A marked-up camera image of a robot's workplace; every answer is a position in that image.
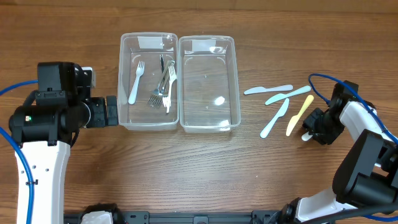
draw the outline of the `metal fork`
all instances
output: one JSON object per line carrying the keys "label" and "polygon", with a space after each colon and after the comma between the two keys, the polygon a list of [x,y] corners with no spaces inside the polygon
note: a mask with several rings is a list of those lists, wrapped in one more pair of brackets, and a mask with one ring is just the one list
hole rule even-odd
{"label": "metal fork", "polygon": [[163,105],[166,107],[166,113],[170,112],[170,107],[172,105],[172,86],[173,82],[177,79],[177,74],[175,73],[174,66],[169,67],[169,94],[163,96]]}
{"label": "metal fork", "polygon": [[136,71],[136,80],[134,81],[134,85],[132,86],[132,90],[129,96],[129,104],[134,104],[136,102],[139,78],[144,74],[144,69],[145,69],[145,62],[139,61]]}
{"label": "metal fork", "polygon": [[174,65],[173,60],[169,60],[166,64],[165,70],[163,71],[162,79],[160,79],[160,82],[158,83],[156,89],[152,91],[152,94],[148,100],[148,104],[154,107],[159,108],[162,104],[162,99],[164,96],[164,89],[167,84],[167,80],[169,79],[168,76],[168,71],[169,67]]}

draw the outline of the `white tape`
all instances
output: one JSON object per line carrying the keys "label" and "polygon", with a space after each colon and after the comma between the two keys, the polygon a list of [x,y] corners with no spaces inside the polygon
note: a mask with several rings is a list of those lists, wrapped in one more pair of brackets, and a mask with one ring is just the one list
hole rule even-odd
{"label": "white tape", "polygon": [[193,52],[208,52],[216,46],[216,40],[192,40]]}
{"label": "white tape", "polygon": [[163,49],[163,37],[138,37],[141,49]]}

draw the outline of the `plastic bin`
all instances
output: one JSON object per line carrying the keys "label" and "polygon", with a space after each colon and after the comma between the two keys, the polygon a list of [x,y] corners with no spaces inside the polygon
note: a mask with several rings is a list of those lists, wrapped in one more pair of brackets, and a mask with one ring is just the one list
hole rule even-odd
{"label": "plastic bin", "polygon": [[[177,84],[172,88],[172,105],[166,114],[163,105],[154,108],[147,104],[152,91],[162,77],[160,55],[164,56],[164,66],[168,60],[177,63],[177,36],[169,33],[143,32],[124,34],[121,37],[119,56],[118,113],[119,124],[128,130],[159,131],[175,129],[178,123]],[[138,62],[145,62],[143,76],[140,77],[136,102],[127,102]]]}
{"label": "plastic bin", "polygon": [[188,133],[230,131],[241,122],[232,37],[181,37],[177,55],[180,124]]}
{"label": "plastic bin", "polygon": [[[165,65],[174,60],[177,68],[169,114],[163,106],[153,108],[147,104],[162,76],[160,54]],[[240,124],[238,70],[231,37],[200,35],[178,41],[170,33],[124,34],[119,59],[119,123],[128,130],[176,129],[180,120],[186,132],[216,133]],[[130,105],[127,99],[140,60],[145,62],[145,70],[136,102]]]}

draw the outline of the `light blue plastic knife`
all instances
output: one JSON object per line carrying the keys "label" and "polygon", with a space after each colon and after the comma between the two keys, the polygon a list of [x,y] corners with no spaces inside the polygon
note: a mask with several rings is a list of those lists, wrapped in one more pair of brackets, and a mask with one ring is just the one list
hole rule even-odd
{"label": "light blue plastic knife", "polygon": [[295,90],[295,91],[293,91],[291,93],[287,93],[287,94],[278,93],[275,96],[269,98],[266,101],[266,105],[270,105],[271,103],[275,103],[276,101],[283,100],[284,98],[288,98],[288,97],[299,95],[299,94],[303,94],[303,93],[308,93],[309,91],[311,91],[311,87],[310,86],[304,86],[304,87],[301,87],[298,90]]}
{"label": "light blue plastic knife", "polygon": [[275,114],[274,118],[267,124],[267,126],[261,131],[260,137],[266,138],[271,131],[272,127],[274,126],[276,120],[278,118],[284,116],[286,114],[287,108],[289,107],[289,99],[284,101],[284,104],[280,107],[278,113]]}

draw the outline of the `black clamp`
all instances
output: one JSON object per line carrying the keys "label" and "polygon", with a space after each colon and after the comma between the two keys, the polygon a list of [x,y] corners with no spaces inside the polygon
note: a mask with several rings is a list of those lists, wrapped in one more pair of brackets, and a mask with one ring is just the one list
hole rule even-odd
{"label": "black clamp", "polygon": [[36,179],[36,181],[33,181],[33,182],[27,181],[27,182],[26,182],[26,185],[29,185],[29,184],[35,184],[35,185],[37,185],[37,184],[39,184],[39,180]]}

